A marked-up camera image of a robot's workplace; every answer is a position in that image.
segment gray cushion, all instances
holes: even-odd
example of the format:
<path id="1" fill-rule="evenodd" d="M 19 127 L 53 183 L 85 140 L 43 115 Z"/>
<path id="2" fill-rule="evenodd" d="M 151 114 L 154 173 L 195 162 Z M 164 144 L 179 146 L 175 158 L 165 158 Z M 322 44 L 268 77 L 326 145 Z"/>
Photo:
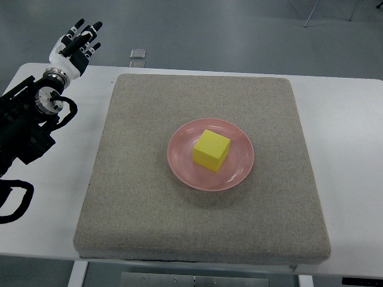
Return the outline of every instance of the gray cushion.
<path id="1" fill-rule="evenodd" d="M 248 177 L 198 191 L 168 165 L 174 132 L 220 118 L 251 139 Z M 74 245 L 83 258 L 316 264 L 330 243 L 291 85 L 282 78 L 121 75 Z"/>

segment table leg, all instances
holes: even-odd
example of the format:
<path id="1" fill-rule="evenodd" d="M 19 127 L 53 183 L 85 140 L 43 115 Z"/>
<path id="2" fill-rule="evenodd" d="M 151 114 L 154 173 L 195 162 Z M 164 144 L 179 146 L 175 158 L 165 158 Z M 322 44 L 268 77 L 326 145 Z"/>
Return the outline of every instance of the table leg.
<path id="1" fill-rule="evenodd" d="M 88 261 L 74 261 L 68 287 L 82 287 L 87 267 Z"/>
<path id="2" fill-rule="evenodd" d="M 314 7 L 313 7 L 313 9 L 312 9 L 312 11 L 311 11 L 311 14 L 310 14 L 310 16 L 309 16 L 309 19 L 307 19 L 307 22 L 306 22 L 306 24 L 305 24 L 305 27 L 307 27 L 307 24 L 309 23 L 310 18 L 311 18 L 311 16 L 312 16 L 312 13 L 314 13 L 314 10 L 315 10 L 315 8 L 317 7 L 319 1 L 320 1 L 320 0 L 317 0 L 317 3 L 315 3 L 315 5 L 314 5 Z"/>
<path id="3" fill-rule="evenodd" d="M 299 287 L 314 287 L 312 276 L 310 275 L 298 275 Z"/>
<path id="4" fill-rule="evenodd" d="M 350 21 L 351 21 L 352 18 L 354 17 L 355 10 L 356 10 L 358 4 L 359 4 L 361 1 L 363 1 L 363 0 L 357 0 L 357 2 L 355 3 L 354 9 L 352 9 L 351 16 L 349 17 L 349 20 L 350 20 Z"/>

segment white table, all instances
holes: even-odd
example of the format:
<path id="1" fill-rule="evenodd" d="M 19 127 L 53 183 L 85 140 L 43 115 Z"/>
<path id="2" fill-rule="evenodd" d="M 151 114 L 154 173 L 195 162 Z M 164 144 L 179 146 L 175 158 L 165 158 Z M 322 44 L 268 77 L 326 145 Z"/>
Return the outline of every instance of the white table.
<path id="1" fill-rule="evenodd" d="M 39 79 L 46 66 L 23 65 L 9 88 L 30 75 Z M 300 265 L 295 273 L 383 278 L 383 82 L 351 78 L 89 66 L 64 92 L 77 103 L 78 114 L 51 134 L 56 144 L 28 166 L 16 160 L 3 176 L 32 183 L 35 194 L 25 216 L 0 225 L 0 254 L 79 260 L 72 240 L 114 83 L 126 73 L 290 80 L 332 247 L 330 259 L 320 265 Z M 0 215 L 10 213 L 21 196 L 13 195 Z M 196 266 L 291 272 L 287 266 L 177 263 L 181 268 Z"/>

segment chair leg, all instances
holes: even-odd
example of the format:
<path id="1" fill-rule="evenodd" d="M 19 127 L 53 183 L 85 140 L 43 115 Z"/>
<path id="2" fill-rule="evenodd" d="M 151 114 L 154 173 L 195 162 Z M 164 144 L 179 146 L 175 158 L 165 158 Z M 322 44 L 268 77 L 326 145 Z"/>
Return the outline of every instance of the chair leg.
<path id="1" fill-rule="evenodd" d="M 312 16 L 312 13 L 314 13 L 314 10 L 315 10 L 315 8 L 317 7 L 319 1 L 320 1 L 320 0 L 317 0 L 317 3 L 315 3 L 315 5 L 314 5 L 314 7 L 313 7 L 313 9 L 312 9 L 312 11 L 311 11 L 311 14 L 310 14 L 310 16 L 309 16 L 309 19 L 307 19 L 307 22 L 306 22 L 306 24 L 304 25 L 304 27 L 307 27 L 307 24 L 309 23 L 310 18 L 311 18 L 311 16 Z"/>
<path id="2" fill-rule="evenodd" d="M 350 21 L 351 21 L 352 18 L 354 17 L 355 10 L 357 9 L 357 6 L 358 6 L 358 4 L 359 4 L 361 1 L 363 1 L 363 0 L 357 0 L 357 2 L 355 3 L 354 9 L 352 9 L 352 13 L 351 13 L 351 16 L 350 16 L 350 18 L 349 18 Z"/>

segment robotic hand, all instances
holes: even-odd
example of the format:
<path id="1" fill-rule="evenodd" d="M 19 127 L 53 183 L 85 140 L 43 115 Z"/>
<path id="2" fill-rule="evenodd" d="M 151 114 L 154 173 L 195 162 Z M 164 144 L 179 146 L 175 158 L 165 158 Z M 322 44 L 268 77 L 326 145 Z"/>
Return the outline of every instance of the robotic hand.
<path id="1" fill-rule="evenodd" d="M 30 76 L 0 97 L 0 178 L 16 158 L 29 164 L 41 157 L 55 144 L 50 133 L 66 125 L 77 113 L 74 101 L 61 94 L 72 80 L 82 76 L 89 58 L 101 46 L 97 43 L 89 48 L 102 23 L 88 25 L 78 33 L 83 24 L 81 19 L 59 38 L 49 55 L 50 65 L 40 80 L 35 82 Z M 58 113 L 64 102 L 69 105 L 69 114 L 59 122 Z M 33 185 L 0 180 L 0 207 L 12 187 L 24 188 L 26 194 L 14 214 L 0 216 L 0 224 L 19 219 L 32 200 Z"/>

